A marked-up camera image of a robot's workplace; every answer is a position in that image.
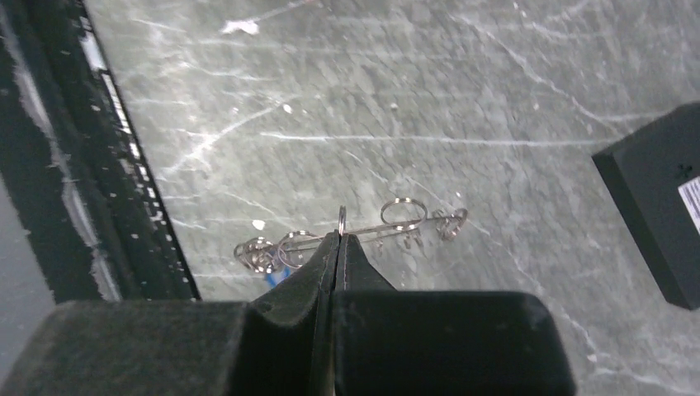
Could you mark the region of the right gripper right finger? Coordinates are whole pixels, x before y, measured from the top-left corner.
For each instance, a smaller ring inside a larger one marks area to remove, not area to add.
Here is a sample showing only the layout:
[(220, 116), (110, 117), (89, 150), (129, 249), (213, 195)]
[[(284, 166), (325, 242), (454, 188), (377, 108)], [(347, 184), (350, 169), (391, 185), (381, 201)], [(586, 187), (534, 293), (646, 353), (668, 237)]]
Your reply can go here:
[(356, 236), (333, 291), (338, 395), (573, 395), (555, 321), (521, 291), (399, 291)]

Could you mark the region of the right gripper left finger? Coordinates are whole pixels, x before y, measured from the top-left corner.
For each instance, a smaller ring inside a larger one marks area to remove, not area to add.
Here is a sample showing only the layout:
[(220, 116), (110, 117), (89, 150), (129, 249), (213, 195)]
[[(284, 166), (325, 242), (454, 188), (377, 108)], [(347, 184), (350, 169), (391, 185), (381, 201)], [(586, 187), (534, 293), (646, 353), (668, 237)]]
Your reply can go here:
[(71, 301), (37, 328), (4, 395), (330, 395), (331, 296), (340, 252), (250, 302)]

